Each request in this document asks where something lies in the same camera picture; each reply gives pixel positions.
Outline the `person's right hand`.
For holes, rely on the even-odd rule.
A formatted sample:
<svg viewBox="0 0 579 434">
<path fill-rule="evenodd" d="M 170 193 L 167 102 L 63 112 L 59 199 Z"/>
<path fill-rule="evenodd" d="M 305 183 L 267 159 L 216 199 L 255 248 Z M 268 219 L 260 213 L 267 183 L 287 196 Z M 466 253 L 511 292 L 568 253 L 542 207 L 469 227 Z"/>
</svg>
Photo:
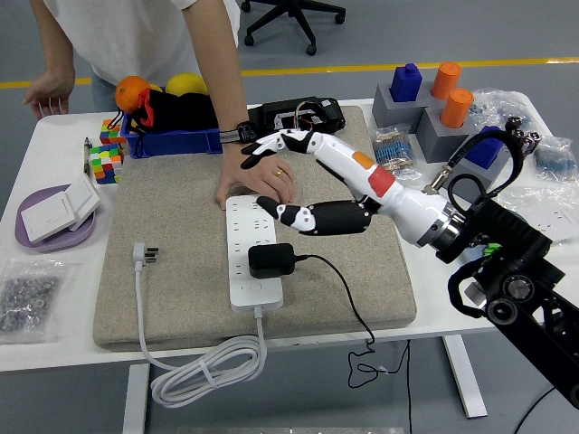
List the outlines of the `person's right hand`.
<svg viewBox="0 0 579 434">
<path fill-rule="evenodd" d="M 40 120 L 69 113 L 69 99 L 75 85 L 75 72 L 48 71 L 32 81 L 24 95 L 34 116 Z"/>
</svg>

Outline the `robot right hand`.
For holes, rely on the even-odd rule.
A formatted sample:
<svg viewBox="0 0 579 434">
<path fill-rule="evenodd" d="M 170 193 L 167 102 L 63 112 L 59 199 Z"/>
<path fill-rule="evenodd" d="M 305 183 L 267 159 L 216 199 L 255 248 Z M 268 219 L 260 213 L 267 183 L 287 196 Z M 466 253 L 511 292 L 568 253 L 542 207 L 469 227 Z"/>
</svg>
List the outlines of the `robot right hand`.
<svg viewBox="0 0 579 434">
<path fill-rule="evenodd" d="M 338 137 L 315 131 L 282 129 L 242 149 L 247 159 L 241 168 L 250 169 L 264 157 L 287 148 L 312 155 L 354 196 L 349 201 L 308 206 L 280 204 L 260 196 L 256 203 L 272 218 L 301 234 L 333 236 L 361 233 L 375 214 L 390 217 L 403 239 L 411 244 L 432 244 L 436 231 L 448 219 L 447 201 L 406 188 L 371 157 L 350 147 Z"/>
</svg>

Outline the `person's left hand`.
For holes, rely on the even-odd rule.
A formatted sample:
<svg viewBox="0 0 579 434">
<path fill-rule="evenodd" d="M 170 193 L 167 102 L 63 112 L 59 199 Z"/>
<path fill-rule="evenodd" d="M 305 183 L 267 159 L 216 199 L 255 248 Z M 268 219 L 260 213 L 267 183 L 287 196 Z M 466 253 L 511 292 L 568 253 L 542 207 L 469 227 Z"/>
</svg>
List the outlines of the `person's left hand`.
<svg viewBox="0 0 579 434">
<path fill-rule="evenodd" d="M 235 184 L 242 184 L 279 203 L 295 201 L 295 175 L 286 161 L 276 156 L 268 156 L 255 167 L 242 169 L 241 164 L 245 159 L 241 144 L 223 145 L 221 174 L 215 192 L 215 200 L 222 210 L 225 210 L 226 200 Z"/>
</svg>

